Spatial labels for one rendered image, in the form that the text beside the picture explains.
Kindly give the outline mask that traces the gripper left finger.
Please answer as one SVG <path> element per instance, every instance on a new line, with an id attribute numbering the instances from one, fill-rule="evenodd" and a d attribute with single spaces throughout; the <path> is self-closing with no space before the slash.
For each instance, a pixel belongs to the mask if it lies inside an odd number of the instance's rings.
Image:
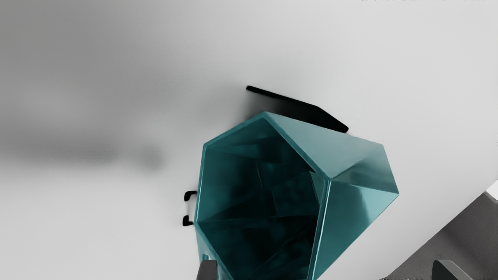
<path id="1" fill-rule="evenodd" d="M 202 260 L 196 280 L 218 280 L 218 262 L 214 259 Z"/>

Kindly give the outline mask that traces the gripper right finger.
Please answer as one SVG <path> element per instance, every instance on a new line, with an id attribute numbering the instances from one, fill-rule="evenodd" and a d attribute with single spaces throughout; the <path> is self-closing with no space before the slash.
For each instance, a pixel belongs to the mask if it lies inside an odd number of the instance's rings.
<path id="1" fill-rule="evenodd" d="M 431 280 L 473 280 L 466 272 L 449 259 L 433 262 Z"/>

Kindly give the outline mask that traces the teal faceted mug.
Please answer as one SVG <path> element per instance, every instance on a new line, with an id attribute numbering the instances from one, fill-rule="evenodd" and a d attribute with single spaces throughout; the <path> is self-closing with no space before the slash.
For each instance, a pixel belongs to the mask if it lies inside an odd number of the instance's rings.
<path id="1" fill-rule="evenodd" d="M 318 280 L 398 195 L 383 145 L 262 112 L 203 147 L 199 260 L 217 280 Z"/>

